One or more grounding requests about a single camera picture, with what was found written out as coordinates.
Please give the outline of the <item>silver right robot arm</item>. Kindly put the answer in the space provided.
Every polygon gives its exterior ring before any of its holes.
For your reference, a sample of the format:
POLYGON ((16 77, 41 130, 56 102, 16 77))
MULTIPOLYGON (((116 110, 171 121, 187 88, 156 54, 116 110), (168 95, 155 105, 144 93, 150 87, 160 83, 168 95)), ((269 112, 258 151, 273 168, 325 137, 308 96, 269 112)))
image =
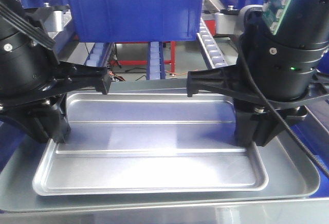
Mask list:
POLYGON ((218 34, 236 34, 235 65, 190 72, 187 94, 201 90, 230 96, 238 146, 265 146, 304 120, 305 105, 328 96, 328 77, 317 66, 328 51, 328 6, 295 5, 272 34, 260 6, 216 14, 218 34))

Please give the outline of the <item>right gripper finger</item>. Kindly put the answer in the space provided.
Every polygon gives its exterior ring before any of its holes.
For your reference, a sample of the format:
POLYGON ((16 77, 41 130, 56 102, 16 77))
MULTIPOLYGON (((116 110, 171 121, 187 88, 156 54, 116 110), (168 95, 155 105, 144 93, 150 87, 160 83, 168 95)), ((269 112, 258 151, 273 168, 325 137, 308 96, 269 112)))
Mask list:
POLYGON ((247 81, 241 77, 240 69, 237 66, 226 66, 188 72, 188 97, 192 97, 201 90, 233 98, 236 144, 248 147, 252 143, 258 124, 257 118, 253 115, 255 115, 254 107, 260 103, 260 98, 250 90, 247 81))
MULTIPOLYGON (((284 121, 289 126, 298 124, 304 121, 306 116, 287 116, 284 121)), ((274 118, 261 119, 254 132, 254 142, 257 146, 266 146, 275 136, 284 131, 282 123, 279 123, 274 118)))

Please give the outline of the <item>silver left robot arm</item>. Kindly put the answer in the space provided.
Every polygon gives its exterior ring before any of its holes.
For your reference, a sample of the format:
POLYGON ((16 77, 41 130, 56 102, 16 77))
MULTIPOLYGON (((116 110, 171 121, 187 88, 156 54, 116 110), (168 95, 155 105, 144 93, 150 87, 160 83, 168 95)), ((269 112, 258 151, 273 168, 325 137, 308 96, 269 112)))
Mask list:
POLYGON ((1 0, 1 121, 40 143, 63 142, 70 131, 68 92, 92 87, 107 94, 105 67, 59 61, 53 31, 64 28, 68 8, 23 9, 19 0, 1 0))

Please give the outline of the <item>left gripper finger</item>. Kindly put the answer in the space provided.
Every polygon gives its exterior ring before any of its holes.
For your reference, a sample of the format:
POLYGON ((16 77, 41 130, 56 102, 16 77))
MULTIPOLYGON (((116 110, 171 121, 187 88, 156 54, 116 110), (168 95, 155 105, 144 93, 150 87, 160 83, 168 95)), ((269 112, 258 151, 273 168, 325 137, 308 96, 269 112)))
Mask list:
POLYGON ((106 67, 91 67, 68 62, 61 62, 53 70, 53 77, 56 83, 50 89, 53 96, 50 98, 48 135, 54 142, 62 143, 70 132, 66 111, 67 93, 90 87, 106 95, 111 85, 111 78, 106 67))
POLYGON ((27 134, 39 143, 56 138, 56 113, 50 108, 14 108, 1 111, 1 121, 27 134))

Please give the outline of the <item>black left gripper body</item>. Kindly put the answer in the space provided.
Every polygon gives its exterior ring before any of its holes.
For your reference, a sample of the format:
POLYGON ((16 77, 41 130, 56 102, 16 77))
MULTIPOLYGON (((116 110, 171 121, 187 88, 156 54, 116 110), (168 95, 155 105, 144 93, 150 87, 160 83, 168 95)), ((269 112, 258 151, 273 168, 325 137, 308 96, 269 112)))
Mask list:
POLYGON ((53 8, 26 11, 20 0, 1 0, 1 121, 13 99, 36 98, 54 89, 59 61, 44 28, 53 8))

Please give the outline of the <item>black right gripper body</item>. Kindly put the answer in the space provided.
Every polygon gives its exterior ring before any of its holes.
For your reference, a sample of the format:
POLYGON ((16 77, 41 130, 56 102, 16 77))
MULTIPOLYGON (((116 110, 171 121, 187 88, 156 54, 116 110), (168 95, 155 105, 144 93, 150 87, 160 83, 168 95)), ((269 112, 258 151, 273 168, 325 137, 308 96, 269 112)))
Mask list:
POLYGON ((293 4, 275 35, 261 11, 243 19, 237 66, 253 103, 269 109, 302 100, 328 48, 328 3, 293 4))

